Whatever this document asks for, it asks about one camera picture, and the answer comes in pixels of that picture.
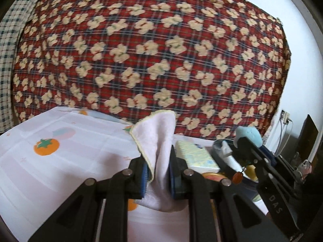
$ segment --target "small orange fruit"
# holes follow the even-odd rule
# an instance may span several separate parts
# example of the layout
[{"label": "small orange fruit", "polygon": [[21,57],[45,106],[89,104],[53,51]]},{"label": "small orange fruit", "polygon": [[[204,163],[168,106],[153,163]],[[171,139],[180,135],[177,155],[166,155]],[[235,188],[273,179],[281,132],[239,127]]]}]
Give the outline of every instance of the small orange fruit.
[{"label": "small orange fruit", "polygon": [[133,199],[128,199],[128,211],[135,210],[137,206]]},{"label": "small orange fruit", "polygon": [[59,142],[56,139],[41,139],[34,145],[34,151],[38,155],[49,155],[59,148]]}]

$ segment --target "yellow object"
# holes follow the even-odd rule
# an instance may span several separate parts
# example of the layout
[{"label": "yellow object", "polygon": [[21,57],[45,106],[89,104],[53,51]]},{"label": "yellow object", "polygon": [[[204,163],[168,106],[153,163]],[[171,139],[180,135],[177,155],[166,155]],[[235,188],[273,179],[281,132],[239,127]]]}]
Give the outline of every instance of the yellow object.
[{"label": "yellow object", "polygon": [[254,165],[246,166],[245,174],[250,177],[252,181],[257,181],[258,177],[256,176],[255,172],[256,167]]},{"label": "yellow object", "polygon": [[128,199],[128,211],[135,210],[137,208],[137,204],[133,199]]}]

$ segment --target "wall socket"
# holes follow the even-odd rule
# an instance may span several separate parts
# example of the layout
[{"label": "wall socket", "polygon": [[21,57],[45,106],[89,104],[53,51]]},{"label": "wall socket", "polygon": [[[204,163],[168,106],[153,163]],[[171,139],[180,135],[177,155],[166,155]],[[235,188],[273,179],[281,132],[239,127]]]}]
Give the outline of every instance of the wall socket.
[{"label": "wall socket", "polygon": [[280,119],[283,120],[283,124],[288,124],[288,119],[289,119],[290,113],[286,112],[285,110],[282,110],[280,113]]}]

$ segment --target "red plaid blanket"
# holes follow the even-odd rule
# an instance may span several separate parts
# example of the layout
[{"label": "red plaid blanket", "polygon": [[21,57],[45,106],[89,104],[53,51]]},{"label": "red plaid blanket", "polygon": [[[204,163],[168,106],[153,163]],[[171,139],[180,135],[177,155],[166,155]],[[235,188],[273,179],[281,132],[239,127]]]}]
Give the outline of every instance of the red plaid blanket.
[{"label": "red plaid blanket", "polygon": [[39,0],[14,105],[21,121],[57,105],[133,123],[171,109],[187,136],[264,134],[289,66],[281,22],[246,0]]}]

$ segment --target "cable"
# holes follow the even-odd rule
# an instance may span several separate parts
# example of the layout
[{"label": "cable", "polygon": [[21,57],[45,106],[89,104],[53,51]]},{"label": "cable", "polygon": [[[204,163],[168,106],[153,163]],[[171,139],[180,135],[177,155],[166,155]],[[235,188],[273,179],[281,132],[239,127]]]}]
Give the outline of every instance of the cable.
[{"label": "cable", "polygon": [[292,134],[292,130],[293,130],[294,123],[293,123],[293,121],[292,121],[292,120],[290,120],[290,119],[289,119],[289,121],[292,123],[292,128],[290,129],[290,131],[289,131],[289,135],[288,135],[288,138],[287,138],[287,140],[285,141],[285,144],[284,144],[283,148],[280,150],[280,152],[282,152],[282,151],[284,150],[284,148],[285,148],[285,146],[287,145],[287,142],[288,142],[288,140],[289,140],[289,138],[290,138],[290,135]]},{"label": "cable", "polygon": [[283,123],[282,123],[281,118],[279,119],[279,122],[280,122],[280,137],[279,137],[278,146],[277,146],[276,151],[275,151],[275,155],[277,154],[278,148],[280,146],[280,142],[282,141],[282,134],[283,134]]}]

